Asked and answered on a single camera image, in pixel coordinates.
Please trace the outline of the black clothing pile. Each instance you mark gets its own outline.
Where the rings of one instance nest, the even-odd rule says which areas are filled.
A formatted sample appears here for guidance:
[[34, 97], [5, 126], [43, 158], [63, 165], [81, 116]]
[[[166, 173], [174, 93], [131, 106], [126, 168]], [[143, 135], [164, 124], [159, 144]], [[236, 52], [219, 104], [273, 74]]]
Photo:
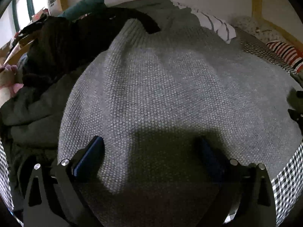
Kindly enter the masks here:
[[89, 65], [110, 47], [129, 19], [137, 19], [148, 34], [160, 31], [149, 15], [130, 8], [101, 8], [75, 22], [48, 17], [27, 52], [22, 83], [28, 88], [51, 85]]

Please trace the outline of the dark green folded garment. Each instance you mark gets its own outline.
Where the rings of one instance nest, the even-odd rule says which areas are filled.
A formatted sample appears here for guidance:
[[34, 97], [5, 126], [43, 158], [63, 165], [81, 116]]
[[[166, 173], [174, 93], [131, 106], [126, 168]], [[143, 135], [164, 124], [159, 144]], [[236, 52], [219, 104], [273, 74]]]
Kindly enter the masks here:
[[63, 112], [77, 79], [67, 74], [50, 86], [21, 88], [1, 107], [3, 145], [56, 149]]

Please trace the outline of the pink white plush toy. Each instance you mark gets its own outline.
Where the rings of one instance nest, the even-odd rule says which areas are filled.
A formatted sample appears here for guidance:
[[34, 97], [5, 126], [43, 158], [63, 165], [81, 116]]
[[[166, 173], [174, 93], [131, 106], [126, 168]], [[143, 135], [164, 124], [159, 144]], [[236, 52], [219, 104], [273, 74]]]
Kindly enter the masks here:
[[1, 67], [1, 101], [9, 100], [24, 86], [15, 81], [16, 74], [16, 65], [4, 65]]

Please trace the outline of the Hello Kitty black pillow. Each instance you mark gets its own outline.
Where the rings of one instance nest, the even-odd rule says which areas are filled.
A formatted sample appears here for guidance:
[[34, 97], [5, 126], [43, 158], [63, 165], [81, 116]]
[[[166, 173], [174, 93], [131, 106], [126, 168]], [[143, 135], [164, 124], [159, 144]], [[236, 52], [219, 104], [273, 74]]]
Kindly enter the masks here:
[[295, 73], [302, 72], [302, 52], [293, 45], [273, 40], [266, 43], [266, 46], [291, 67]]

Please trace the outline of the white dotted pillow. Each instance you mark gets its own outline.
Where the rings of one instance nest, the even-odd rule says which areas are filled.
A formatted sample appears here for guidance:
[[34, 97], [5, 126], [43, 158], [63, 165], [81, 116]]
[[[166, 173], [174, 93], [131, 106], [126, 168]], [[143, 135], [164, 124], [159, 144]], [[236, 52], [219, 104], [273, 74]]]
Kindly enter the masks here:
[[286, 39], [273, 27], [265, 22], [249, 16], [238, 16], [232, 19], [232, 25], [255, 36], [263, 43], [274, 40], [286, 42]]

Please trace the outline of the teal pillow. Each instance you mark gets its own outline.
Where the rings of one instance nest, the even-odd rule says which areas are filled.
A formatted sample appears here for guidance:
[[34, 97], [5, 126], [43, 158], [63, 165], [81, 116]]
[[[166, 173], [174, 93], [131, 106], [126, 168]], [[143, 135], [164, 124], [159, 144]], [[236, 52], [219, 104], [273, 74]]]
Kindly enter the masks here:
[[95, 10], [106, 8], [104, 0], [81, 0], [75, 5], [67, 8], [58, 17], [66, 18], [69, 21], [75, 21], [81, 16], [90, 14]]

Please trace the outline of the grey striped quilt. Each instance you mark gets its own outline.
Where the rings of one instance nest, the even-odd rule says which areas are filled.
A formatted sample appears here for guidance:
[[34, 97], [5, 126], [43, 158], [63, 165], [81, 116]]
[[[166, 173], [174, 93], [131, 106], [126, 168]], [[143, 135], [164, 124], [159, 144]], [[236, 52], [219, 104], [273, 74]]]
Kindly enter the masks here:
[[217, 34], [228, 44], [237, 36], [234, 27], [225, 20], [172, 0], [133, 0], [117, 7], [143, 12], [154, 19], [161, 29], [200, 26]]

